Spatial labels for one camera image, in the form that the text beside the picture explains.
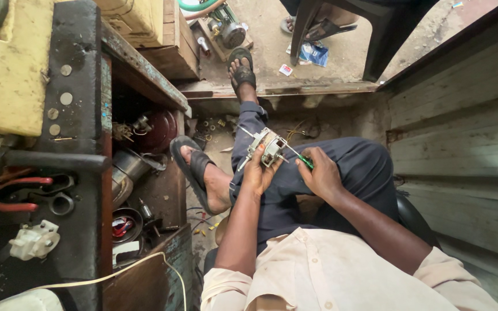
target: black chair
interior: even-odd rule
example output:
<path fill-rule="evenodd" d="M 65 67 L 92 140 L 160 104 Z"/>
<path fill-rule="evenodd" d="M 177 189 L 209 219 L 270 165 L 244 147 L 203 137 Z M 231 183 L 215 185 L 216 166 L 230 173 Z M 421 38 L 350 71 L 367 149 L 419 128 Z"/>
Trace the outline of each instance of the black chair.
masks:
<path fill-rule="evenodd" d="M 441 249 L 435 233 L 425 222 L 424 217 L 420 215 L 420 212 L 412 205 L 412 203 L 405 197 L 405 193 L 397 191 L 397 207 L 399 210 L 399 223 L 405 228 L 410 230 L 412 233 L 421 238 L 424 242 L 430 246 L 435 246 Z M 207 274 L 209 270 L 214 267 L 216 261 L 216 254 L 218 253 L 218 247 L 210 250 L 205 256 L 205 263 L 203 267 L 203 274 Z"/>
<path fill-rule="evenodd" d="M 296 66 L 303 38 L 323 2 L 366 18 L 372 25 L 363 80 L 376 82 L 424 15 L 439 0 L 301 0 L 291 41 Z"/>

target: black sandal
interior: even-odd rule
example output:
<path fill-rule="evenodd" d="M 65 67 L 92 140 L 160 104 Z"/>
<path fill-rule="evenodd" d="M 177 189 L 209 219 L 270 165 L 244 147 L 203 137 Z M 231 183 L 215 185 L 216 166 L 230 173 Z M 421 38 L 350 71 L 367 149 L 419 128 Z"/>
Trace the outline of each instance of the black sandal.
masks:
<path fill-rule="evenodd" d="M 328 18 L 324 19 L 321 23 L 314 25 L 309 30 L 309 39 L 304 39 L 305 42 L 314 42 L 318 40 L 322 40 L 333 36 L 334 34 L 344 33 L 349 31 L 354 31 L 357 25 L 349 25 L 349 26 L 338 26 L 330 21 Z M 324 30 L 324 34 L 320 34 L 318 28 L 322 28 Z"/>
<path fill-rule="evenodd" d="M 241 59 L 244 57 L 249 60 L 249 67 L 241 65 Z M 232 65 L 230 64 L 237 59 L 239 60 L 239 67 L 233 73 L 233 79 L 236 81 L 237 85 L 234 85 L 232 81 L 232 88 L 234 92 L 237 95 L 237 89 L 243 82 L 249 82 L 249 84 L 251 84 L 256 90 L 257 77 L 255 77 L 253 72 L 253 57 L 251 57 L 251 52 L 243 46 L 236 47 L 228 58 L 228 72 L 230 72 L 230 68 L 232 68 Z"/>
<path fill-rule="evenodd" d="M 190 165 L 185 162 L 182 154 L 180 152 L 180 148 L 183 145 L 187 145 L 191 148 L 196 149 L 191 153 L 191 161 Z M 203 180 L 203 174 L 205 173 L 205 167 L 207 164 L 215 164 L 208 155 L 203 153 L 199 145 L 194 142 L 191 138 L 180 135 L 170 142 L 170 153 L 172 154 L 172 158 L 176 162 L 176 165 L 182 170 L 182 173 L 188 179 L 190 186 L 193 188 L 193 192 L 197 196 L 199 203 L 205 210 L 205 212 L 211 216 L 216 215 L 209 208 L 209 203 L 207 201 L 207 191 L 205 188 L 205 182 Z"/>

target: cream shirt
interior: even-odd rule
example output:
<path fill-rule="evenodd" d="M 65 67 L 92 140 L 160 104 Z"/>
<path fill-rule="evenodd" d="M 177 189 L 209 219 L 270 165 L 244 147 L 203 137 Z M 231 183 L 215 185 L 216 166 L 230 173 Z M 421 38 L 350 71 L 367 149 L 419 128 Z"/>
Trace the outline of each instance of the cream shirt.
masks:
<path fill-rule="evenodd" d="M 211 269 L 201 311 L 498 311 L 463 264 L 436 247 L 410 276 L 360 237 L 333 230 L 298 228 L 267 245 L 253 278 Z"/>

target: hand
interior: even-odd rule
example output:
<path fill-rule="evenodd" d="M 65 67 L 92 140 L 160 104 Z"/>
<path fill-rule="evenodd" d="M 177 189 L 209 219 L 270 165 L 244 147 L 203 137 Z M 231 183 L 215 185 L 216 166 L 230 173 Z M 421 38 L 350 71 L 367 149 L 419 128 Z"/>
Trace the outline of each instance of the hand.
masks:
<path fill-rule="evenodd" d="M 253 158 L 245 165 L 244 180 L 241 183 L 241 187 L 249 187 L 257 195 L 262 195 L 270 186 L 272 177 L 283 162 L 282 159 L 277 159 L 270 167 L 266 167 L 261 164 L 264 153 L 265 145 L 260 144 L 254 151 Z"/>
<path fill-rule="evenodd" d="M 311 158 L 314 164 L 311 172 L 303 161 L 295 160 L 305 185 L 330 205 L 336 202 L 339 195 L 347 191 L 343 187 L 336 163 L 320 147 L 307 148 L 301 154 Z"/>

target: maroon gas cylinder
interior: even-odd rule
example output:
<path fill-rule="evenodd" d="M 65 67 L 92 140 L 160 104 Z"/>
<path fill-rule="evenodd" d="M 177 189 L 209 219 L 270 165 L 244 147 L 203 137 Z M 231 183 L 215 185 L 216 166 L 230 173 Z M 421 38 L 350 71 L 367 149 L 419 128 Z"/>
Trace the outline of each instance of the maroon gas cylinder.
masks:
<path fill-rule="evenodd" d="M 145 135 L 134 135 L 140 153 L 162 153 L 170 146 L 170 141 L 178 135 L 176 119 L 170 111 L 159 111 L 146 115 L 153 129 Z"/>

